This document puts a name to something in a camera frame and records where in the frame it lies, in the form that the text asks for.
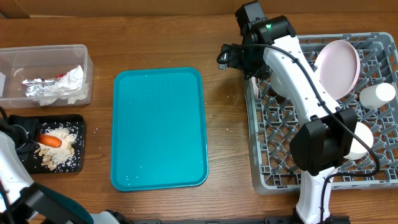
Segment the orange carrot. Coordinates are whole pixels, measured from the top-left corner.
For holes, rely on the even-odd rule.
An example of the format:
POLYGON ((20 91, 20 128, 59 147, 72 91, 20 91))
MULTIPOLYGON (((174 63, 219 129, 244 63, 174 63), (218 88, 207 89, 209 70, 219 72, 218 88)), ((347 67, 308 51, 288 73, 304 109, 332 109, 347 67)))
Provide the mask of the orange carrot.
POLYGON ((40 134, 37 142, 54 148, 59 148, 62 145, 62 141, 59 138, 47 134, 40 134))

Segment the silver red foil wrapper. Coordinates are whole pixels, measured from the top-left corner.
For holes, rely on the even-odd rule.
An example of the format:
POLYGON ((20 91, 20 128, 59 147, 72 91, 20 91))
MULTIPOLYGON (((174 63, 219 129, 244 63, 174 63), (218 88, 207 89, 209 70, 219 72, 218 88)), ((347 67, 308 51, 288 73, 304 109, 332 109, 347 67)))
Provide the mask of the silver red foil wrapper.
POLYGON ((26 79, 22 81, 21 85, 24 87, 24 93, 27 97, 43 96, 46 89, 58 83, 64 76, 63 73, 49 79, 26 79))

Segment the white napkin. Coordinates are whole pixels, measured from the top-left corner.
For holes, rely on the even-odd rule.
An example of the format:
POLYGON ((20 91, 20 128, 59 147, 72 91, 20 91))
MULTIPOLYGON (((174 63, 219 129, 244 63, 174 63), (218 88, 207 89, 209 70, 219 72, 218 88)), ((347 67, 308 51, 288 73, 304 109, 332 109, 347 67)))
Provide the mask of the white napkin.
POLYGON ((74 97, 63 97, 62 99, 68 100, 68 104, 75 104, 77 100, 85 100, 89 92, 89 84, 83 84, 83 69, 79 65, 73 70, 70 70, 66 75, 64 75, 55 84, 50 85, 44 91, 44 96, 62 96, 62 95, 76 95, 81 92, 82 87, 84 87, 83 93, 74 97))

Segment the pink round plate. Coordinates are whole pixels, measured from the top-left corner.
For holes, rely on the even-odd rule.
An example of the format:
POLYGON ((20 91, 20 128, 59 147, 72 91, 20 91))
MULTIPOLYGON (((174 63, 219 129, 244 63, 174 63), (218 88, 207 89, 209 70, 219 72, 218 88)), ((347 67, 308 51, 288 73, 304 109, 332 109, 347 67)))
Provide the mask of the pink round plate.
POLYGON ((345 40, 326 45, 315 61, 315 75, 322 87, 334 99, 346 96, 355 86, 360 73, 357 50, 345 40))

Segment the white plastic cup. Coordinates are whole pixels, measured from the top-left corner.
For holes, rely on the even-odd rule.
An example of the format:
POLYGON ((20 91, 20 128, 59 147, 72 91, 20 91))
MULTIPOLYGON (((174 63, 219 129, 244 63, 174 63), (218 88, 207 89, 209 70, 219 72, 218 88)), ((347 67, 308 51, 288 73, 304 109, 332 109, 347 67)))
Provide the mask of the white plastic cup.
POLYGON ((364 88, 359 100, 361 104, 370 110, 380 108, 393 100, 396 96, 396 89, 390 83, 380 83, 364 88))

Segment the white plastic fork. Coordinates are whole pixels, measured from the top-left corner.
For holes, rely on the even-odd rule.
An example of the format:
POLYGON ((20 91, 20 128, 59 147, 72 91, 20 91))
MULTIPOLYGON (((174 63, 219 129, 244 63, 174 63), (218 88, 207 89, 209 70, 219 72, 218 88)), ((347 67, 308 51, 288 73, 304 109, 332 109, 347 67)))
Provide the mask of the white plastic fork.
POLYGON ((251 84, 252 84, 253 91, 254 91, 254 97, 258 98, 259 97, 259 88, 257 86, 256 77, 251 77, 251 84))

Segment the grey bowl with rice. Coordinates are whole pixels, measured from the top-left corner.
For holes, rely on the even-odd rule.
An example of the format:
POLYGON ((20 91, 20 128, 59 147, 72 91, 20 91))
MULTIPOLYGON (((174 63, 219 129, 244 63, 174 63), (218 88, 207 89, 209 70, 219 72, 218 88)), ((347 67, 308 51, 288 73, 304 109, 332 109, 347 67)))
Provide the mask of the grey bowl with rice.
POLYGON ((284 98, 288 97, 287 92, 285 91, 284 87, 282 86, 281 81, 279 80, 279 78, 277 77, 277 75, 275 73, 271 74, 270 77, 270 83, 271 83, 271 87, 272 89, 279 95, 282 96, 284 98))

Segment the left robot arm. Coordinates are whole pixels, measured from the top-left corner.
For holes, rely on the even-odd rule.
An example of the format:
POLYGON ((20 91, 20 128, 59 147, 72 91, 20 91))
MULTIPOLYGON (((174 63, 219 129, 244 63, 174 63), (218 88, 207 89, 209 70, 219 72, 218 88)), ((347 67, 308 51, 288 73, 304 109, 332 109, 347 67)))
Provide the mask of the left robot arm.
POLYGON ((38 146, 40 123, 28 117, 9 118, 1 109, 1 223, 121 223, 114 212, 89 213, 76 201, 36 183, 19 158, 38 146))

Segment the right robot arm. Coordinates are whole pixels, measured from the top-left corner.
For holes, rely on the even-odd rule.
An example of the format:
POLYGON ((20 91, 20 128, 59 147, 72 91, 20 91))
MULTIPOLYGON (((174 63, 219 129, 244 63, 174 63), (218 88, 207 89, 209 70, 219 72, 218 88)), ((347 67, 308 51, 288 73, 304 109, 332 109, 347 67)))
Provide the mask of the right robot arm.
POLYGON ((245 79, 277 77, 292 102, 300 129, 290 141, 290 154, 301 170, 295 223, 349 223, 328 208, 331 184, 350 152, 357 118, 342 110, 316 81, 296 31, 285 16, 268 19, 257 1, 243 4, 235 18, 241 44, 224 44, 217 56, 220 69, 243 71, 245 79))

